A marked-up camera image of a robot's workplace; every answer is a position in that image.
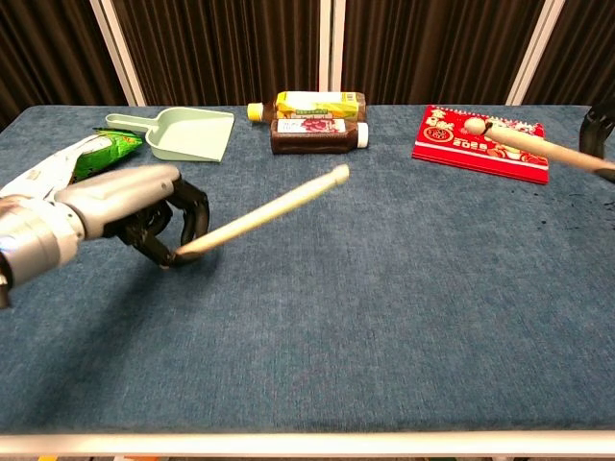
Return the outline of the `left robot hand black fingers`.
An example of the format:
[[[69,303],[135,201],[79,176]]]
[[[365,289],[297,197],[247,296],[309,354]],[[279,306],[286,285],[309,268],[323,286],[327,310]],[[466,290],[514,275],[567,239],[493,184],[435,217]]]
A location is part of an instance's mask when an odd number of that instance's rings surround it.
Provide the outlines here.
[[[185,181],[173,165],[111,171],[74,183],[54,199],[76,212],[87,240],[116,236],[163,268],[201,257],[199,253],[180,255],[157,239],[172,218],[173,206],[183,212],[182,245],[208,233],[207,194]]]

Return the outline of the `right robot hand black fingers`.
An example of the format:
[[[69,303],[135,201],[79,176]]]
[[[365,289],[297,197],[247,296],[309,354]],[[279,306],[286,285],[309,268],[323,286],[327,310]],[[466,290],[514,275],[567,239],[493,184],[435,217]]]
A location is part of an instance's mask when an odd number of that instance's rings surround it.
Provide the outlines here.
[[[614,98],[598,103],[590,108],[584,116],[579,131],[580,151],[600,160],[582,166],[602,179],[614,183],[614,167],[604,158],[604,143],[614,129]]]

